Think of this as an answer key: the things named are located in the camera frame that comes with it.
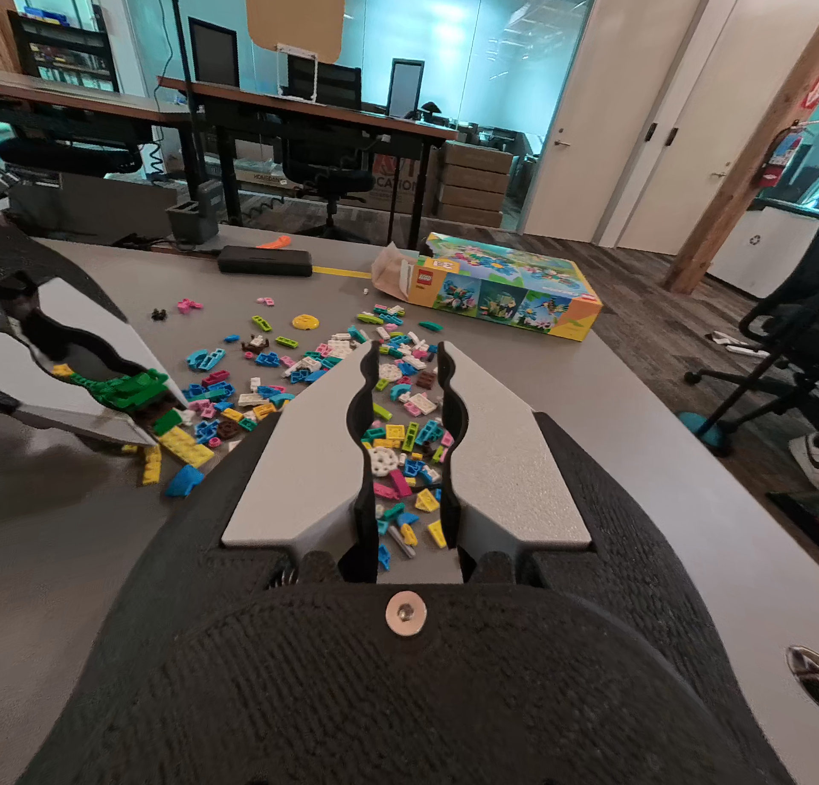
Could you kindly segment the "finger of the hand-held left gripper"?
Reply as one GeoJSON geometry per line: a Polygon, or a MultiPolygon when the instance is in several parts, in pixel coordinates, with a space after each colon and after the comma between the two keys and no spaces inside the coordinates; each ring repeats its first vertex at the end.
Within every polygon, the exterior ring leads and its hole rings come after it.
{"type": "Polygon", "coordinates": [[[159,377],[179,408],[189,403],[136,330],[107,307],[70,285],[53,278],[38,287],[38,340],[44,353],[58,353],[58,361],[85,366],[86,378],[159,377]]]}
{"type": "Polygon", "coordinates": [[[2,414],[38,429],[54,428],[108,443],[153,446],[154,438],[84,387],[49,374],[28,346],[1,335],[2,414]]]}

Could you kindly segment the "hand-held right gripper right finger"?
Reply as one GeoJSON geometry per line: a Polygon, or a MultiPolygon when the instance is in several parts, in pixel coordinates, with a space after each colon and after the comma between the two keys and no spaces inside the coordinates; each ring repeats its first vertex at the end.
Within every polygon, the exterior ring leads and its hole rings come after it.
{"type": "Polygon", "coordinates": [[[437,354],[440,522],[448,547],[471,558],[581,552],[591,536],[531,406],[451,342],[437,354]]]}

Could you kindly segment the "green brick plant model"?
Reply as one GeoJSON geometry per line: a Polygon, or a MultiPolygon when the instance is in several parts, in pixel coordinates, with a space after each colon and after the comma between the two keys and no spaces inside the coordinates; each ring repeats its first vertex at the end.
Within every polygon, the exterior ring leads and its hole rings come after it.
{"type": "Polygon", "coordinates": [[[107,381],[94,381],[73,371],[65,371],[58,377],[83,388],[103,407],[124,413],[144,431],[154,435],[162,435],[181,424],[183,411],[187,409],[169,389],[169,377],[155,369],[107,381]]]}

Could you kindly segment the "grey desk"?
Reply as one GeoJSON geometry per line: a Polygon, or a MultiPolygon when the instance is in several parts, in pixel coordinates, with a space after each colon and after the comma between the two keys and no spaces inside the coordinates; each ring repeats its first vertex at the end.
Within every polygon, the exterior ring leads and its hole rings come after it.
{"type": "Polygon", "coordinates": [[[730,476],[649,468],[658,525],[535,411],[591,536],[459,585],[217,547],[189,497],[18,783],[817,783],[817,565],[730,476]]]}

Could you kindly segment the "wooden office desk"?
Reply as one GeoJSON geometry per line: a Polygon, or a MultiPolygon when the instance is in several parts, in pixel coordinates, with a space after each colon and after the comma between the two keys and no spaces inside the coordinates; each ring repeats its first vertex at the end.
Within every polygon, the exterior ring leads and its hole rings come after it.
{"type": "Polygon", "coordinates": [[[1,122],[17,135],[127,150],[154,142],[155,129],[169,128],[183,152],[193,147],[189,112],[181,105],[9,72],[1,73],[1,122]]]}
{"type": "Polygon", "coordinates": [[[301,98],[272,96],[239,87],[186,82],[157,76],[159,87],[184,93],[195,113],[201,108],[205,124],[215,130],[221,182],[229,224],[242,226],[238,180],[228,146],[231,133],[275,136],[328,145],[348,146],[365,154],[389,155],[419,161],[411,212],[408,248],[417,250],[424,210],[430,151],[456,139],[456,131],[407,119],[308,102],[301,98]]]}

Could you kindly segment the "dark grey panel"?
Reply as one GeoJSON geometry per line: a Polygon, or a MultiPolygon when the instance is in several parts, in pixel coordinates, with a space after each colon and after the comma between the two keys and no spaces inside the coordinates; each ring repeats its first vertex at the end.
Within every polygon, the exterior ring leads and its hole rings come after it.
{"type": "Polygon", "coordinates": [[[111,245],[135,235],[165,238],[175,189],[62,174],[57,184],[20,182],[7,193],[8,212],[30,236],[111,245]]]}

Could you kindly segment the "pile of colourful toy bricks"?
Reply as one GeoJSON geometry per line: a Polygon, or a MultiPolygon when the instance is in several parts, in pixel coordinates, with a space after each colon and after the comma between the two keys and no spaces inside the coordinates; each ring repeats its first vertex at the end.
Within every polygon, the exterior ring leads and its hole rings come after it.
{"type": "MultiPolygon", "coordinates": [[[[159,480],[162,446],[182,463],[167,495],[205,503],[203,513],[212,513],[225,530],[280,412],[360,344],[374,341],[379,350],[374,421],[362,439],[372,483],[354,506],[359,534],[374,535],[383,571],[390,570],[392,550],[413,558],[419,544],[444,548],[441,462],[452,437],[442,424],[437,370],[430,362],[439,348],[403,327],[403,319],[401,307],[386,310],[377,305],[359,315],[362,322],[372,323],[376,340],[350,326],[311,350],[303,349],[298,360],[295,340],[276,340],[290,349],[288,357],[283,350],[275,352],[267,338],[254,336],[242,347],[245,358],[262,368],[279,368],[282,381],[253,378],[244,391],[222,367],[224,347],[193,352],[187,360],[193,382],[182,391],[189,406],[181,424],[154,435],[157,444],[147,456],[145,483],[159,480]]],[[[216,537],[223,550],[286,552],[223,547],[224,530],[216,537]]]]}

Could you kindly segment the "grey battery charger dock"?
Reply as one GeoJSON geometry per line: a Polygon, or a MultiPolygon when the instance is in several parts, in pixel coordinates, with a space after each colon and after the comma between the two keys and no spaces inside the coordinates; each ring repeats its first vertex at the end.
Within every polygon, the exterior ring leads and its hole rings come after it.
{"type": "Polygon", "coordinates": [[[200,183],[193,200],[166,209],[171,235],[183,246],[201,246],[214,239],[220,230],[220,213],[224,210],[221,182],[200,183]]]}

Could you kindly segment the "black rectangular case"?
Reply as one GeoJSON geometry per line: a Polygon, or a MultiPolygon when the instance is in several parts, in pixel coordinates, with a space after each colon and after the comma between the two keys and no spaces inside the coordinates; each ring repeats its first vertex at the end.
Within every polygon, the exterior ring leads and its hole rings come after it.
{"type": "Polygon", "coordinates": [[[285,278],[310,278],[311,254],[293,248],[225,246],[216,257],[221,273],[285,278]]]}

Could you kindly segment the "black monitor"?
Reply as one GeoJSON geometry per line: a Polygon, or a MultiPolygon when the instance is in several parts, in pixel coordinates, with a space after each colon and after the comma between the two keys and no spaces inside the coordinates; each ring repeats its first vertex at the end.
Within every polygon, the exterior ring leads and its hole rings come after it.
{"type": "Polygon", "coordinates": [[[394,58],[386,101],[386,116],[394,119],[417,118],[418,101],[424,76],[424,61],[394,58]]]}
{"type": "Polygon", "coordinates": [[[237,32],[191,16],[188,21],[196,81],[240,87],[237,32]]]}

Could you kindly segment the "stack of cardboard boxes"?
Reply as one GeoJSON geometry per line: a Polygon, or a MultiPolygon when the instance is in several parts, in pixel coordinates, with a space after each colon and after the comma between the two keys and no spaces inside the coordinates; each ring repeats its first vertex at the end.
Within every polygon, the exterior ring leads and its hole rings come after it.
{"type": "MultiPolygon", "coordinates": [[[[503,205],[519,157],[493,148],[447,142],[430,150],[422,216],[481,227],[499,227],[503,205]]],[[[364,195],[367,208],[411,214],[421,162],[377,155],[374,189],[364,195]]]]}

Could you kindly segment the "black mesh office chair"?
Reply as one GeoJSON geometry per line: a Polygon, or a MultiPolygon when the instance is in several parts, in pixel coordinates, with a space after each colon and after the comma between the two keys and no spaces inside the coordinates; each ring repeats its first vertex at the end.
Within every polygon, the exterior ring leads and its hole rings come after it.
{"type": "Polygon", "coordinates": [[[732,435],[746,423],[766,415],[782,416],[791,410],[817,426],[818,385],[818,238],[814,236],[790,276],[758,301],[740,322],[740,333],[756,344],[751,351],[762,357],[746,375],[702,368],[688,371],[683,380],[696,385],[704,378],[734,386],[731,394],[710,415],[680,412],[677,419],[712,454],[724,457],[732,450],[732,435]],[[773,400],[745,415],[726,415],[747,393],[771,395],[773,400]]]}

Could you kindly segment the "white recycling bin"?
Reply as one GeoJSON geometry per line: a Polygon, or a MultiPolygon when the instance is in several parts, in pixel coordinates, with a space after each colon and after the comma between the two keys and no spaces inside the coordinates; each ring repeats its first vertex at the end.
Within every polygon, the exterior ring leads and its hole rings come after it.
{"type": "Polygon", "coordinates": [[[797,268],[817,230],[816,209],[755,202],[717,252],[708,275],[748,295],[768,296],[797,268]]]}

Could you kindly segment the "tan rounded board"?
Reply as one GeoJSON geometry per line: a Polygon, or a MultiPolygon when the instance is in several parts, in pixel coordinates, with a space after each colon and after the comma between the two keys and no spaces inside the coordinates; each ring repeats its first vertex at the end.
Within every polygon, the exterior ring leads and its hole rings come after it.
{"type": "Polygon", "coordinates": [[[345,0],[246,0],[252,43],[275,52],[277,43],[316,52],[332,64],[343,44],[345,0]]]}

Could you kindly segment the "red fire extinguisher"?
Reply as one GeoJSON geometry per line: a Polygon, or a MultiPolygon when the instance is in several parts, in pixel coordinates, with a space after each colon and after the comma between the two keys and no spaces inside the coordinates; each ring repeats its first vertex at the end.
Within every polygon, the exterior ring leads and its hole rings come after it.
{"type": "Polygon", "coordinates": [[[804,125],[796,120],[775,136],[758,171],[756,187],[769,188],[779,183],[803,140],[803,133],[804,125]]]}

